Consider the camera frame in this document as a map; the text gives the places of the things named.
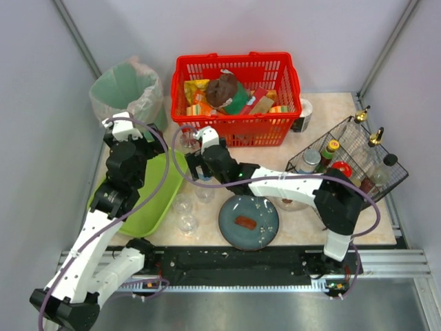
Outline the silver lid jar blue label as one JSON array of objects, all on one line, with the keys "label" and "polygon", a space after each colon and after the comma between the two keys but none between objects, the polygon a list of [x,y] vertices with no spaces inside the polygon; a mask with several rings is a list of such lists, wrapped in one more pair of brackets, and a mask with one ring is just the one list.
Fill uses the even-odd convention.
[{"label": "silver lid jar blue label", "polygon": [[201,181],[210,181],[212,179],[211,176],[206,176],[202,171],[198,172],[198,178]]}]

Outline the tall clear jar foil lid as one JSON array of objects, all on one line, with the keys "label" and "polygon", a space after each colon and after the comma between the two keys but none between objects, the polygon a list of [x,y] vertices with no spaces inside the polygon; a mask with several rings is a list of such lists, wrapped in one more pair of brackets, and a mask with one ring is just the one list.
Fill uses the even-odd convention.
[{"label": "tall clear jar foil lid", "polygon": [[181,132],[178,134],[178,149],[183,154],[200,149],[200,144],[194,137],[194,133],[195,130],[192,128],[181,128]]}]

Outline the brown meat piece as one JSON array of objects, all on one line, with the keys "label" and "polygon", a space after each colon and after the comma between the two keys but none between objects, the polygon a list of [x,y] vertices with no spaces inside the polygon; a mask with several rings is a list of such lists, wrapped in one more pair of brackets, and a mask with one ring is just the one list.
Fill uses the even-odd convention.
[{"label": "brown meat piece", "polygon": [[257,222],[255,220],[243,215],[236,217],[234,223],[248,230],[254,230],[257,226]]}]

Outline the blue ceramic plate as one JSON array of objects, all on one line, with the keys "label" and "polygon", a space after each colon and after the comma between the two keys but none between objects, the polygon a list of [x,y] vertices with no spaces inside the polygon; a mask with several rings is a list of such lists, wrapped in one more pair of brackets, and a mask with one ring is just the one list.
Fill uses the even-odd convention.
[{"label": "blue ceramic plate", "polygon": [[278,234],[279,225],[276,207],[265,197],[234,195],[218,213],[218,227],[224,239],[244,251],[268,246]]}]

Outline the yellow cap sauce bottle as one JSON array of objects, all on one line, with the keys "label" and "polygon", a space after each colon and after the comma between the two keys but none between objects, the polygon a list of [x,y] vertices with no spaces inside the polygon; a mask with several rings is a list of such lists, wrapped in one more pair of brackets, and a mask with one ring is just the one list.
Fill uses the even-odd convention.
[{"label": "yellow cap sauce bottle", "polygon": [[329,143],[324,147],[324,149],[320,153],[320,162],[316,166],[316,173],[324,173],[328,168],[330,162],[332,161],[336,151],[340,148],[340,143],[332,139]]}]

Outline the red lid sauce jar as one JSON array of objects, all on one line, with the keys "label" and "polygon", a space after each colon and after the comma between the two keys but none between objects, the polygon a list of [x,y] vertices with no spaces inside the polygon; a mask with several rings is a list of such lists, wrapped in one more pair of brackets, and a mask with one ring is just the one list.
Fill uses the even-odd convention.
[{"label": "red lid sauce jar", "polygon": [[347,178],[350,178],[353,174],[352,167],[344,161],[337,161],[331,165],[331,168],[341,171]]}]

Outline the clear bottle with gold pourer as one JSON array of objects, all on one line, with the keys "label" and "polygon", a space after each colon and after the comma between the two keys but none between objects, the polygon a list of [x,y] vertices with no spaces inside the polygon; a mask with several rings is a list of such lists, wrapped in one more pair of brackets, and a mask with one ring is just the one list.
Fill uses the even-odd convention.
[{"label": "clear bottle with gold pourer", "polygon": [[362,124],[368,119],[368,113],[371,106],[368,105],[364,109],[356,113],[353,121],[350,121],[342,138],[345,139],[345,145],[349,147],[362,134]]}]

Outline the dark vinegar bottle black cap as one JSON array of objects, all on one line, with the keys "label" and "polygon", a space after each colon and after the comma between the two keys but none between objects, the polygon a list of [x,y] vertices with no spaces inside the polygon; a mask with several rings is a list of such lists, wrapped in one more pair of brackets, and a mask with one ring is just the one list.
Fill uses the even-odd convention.
[{"label": "dark vinegar bottle black cap", "polygon": [[398,157],[395,154],[387,154],[381,163],[370,169],[368,176],[371,182],[377,187],[386,185],[391,178],[392,167],[397,162]]}]

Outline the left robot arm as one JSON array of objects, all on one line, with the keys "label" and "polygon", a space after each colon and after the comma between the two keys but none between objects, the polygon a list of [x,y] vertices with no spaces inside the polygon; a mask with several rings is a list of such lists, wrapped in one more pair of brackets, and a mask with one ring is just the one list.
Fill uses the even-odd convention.
[{"label": "left robot arm", "polygon": [[110,148],[106,178],[94,193],[80,234],[63,265],[44,288],[30,296],[30,303],[39,312],[39,330],[44,321],[69,330],[90,330],[105,302],[124,281],[144,268],[151,244],[133,239],[113,262],[96,271],[123,222],[144,205],[139,201],[139,190],[145,184],[147,162],[168,154],[158,128],[144,125],[154,136],[148,141],[139,131],[142,125],[129,112],[103,121],[103,140]]}]

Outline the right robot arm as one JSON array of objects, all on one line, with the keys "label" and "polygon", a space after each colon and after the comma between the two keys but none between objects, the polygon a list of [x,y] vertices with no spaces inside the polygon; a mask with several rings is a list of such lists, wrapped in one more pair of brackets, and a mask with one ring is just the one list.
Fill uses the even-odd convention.
[{"label": "right robot arm", "polygon": [[239,163],[213,127],[187,129],[200,145],[198,151],[185,157],[193,181],[200,179],[198,171],[202,170],[236,195],[281,198],[315,208],[327,228],[327,237],[320,259],[310,266],[309,273],[323,276],[343,266],[364,199],[341,171],[295,174]]}]

